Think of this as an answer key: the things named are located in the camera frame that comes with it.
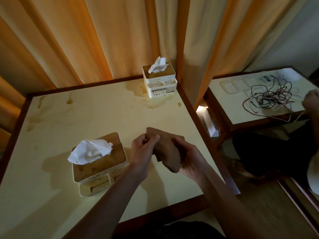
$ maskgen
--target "white tissue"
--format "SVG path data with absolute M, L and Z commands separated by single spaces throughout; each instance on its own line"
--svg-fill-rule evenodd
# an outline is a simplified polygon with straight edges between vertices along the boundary
M 157 58 L 155 63 L 148 70 L 149 73 L 157 73 L 160 71 L 164 71 L 168 64 L 166 64 L 166 58 L 161 58 L 160 56 Z
M 111 154 L 113 144 L 103 139 L 83 140 L 72 151 L 68 160 L 74 164 L 87 164 Z

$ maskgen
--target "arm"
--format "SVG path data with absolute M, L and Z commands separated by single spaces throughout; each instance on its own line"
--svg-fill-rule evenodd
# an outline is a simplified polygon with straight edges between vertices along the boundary
M 201 188 L 227 238 L 276 238 L 245 209 L 196 146 L 176 141 L 187 151 L 180 172 Z
M 159 139 L 156 135 L 143 145 L 145 134 L 142 134 L 132 142 L 130 165 L 124 174 L 63 239 L 111 238 L 136 188 L 147 176 L 153 148 Z
M 306 112 L 310 116 L 314 136 L 317 146 L 319 146 L 319 92 L 318 90 L 309 91 L 305 99 L 302 101 L 302 105 Z

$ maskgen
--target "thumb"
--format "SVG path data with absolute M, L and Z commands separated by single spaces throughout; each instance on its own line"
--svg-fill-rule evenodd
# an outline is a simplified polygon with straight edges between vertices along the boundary
M 194 146 L 193 144 L 186 142 L 184 139 L 181 139 L 180 137 L 175 137 L 175 141 L 186 150 L 190 150 Z
M 157 142 L 159 140 L 160 140 L 160 136 L 159 135 L 155 135 L 145 144 L 145 146 L 153 149 L 155 144 L 157 144 Z

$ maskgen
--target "forearm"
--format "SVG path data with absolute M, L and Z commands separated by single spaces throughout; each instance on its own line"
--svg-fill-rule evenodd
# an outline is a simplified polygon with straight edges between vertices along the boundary
M 121 178 L 63 238 L 111 238 L 140 183 L 139 175 L 128 167 Z
M 274 238 L 250 215 L 210 166 L 197 183 L 228 238 Z
M 310 120 L 314 132 L 314 137 L 316 139 L 316 144 L 319 147 L 319 113 L 310 113 Z

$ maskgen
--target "floor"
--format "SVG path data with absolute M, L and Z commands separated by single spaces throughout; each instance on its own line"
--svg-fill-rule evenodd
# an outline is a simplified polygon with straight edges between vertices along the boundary
M 202 112 L 198 112 L 197 114 L 205 126 Z M 288 139 L 288 133 L 300 127 L 303 123 L 296 122 L 259 132 L 286 140 Z M 234 171 L 231 166 L 232 160 L 239 159 L 239 157 L 233 148 L 231 139 L 224 142 L 220 149 L 220 154 L 241 192 L 241 195 L 238 197 L 239 200 L 256 219 L 260 220 L 266 227 L 275 229 L 281 235 L 281 238 L 317 238 L 300 212 L 275 181 L 257 185 L 253 179 L 244 177 Z M 206 209 L 185 217 L 181 221 L 204 221 L 223 233 L 212 209 Z

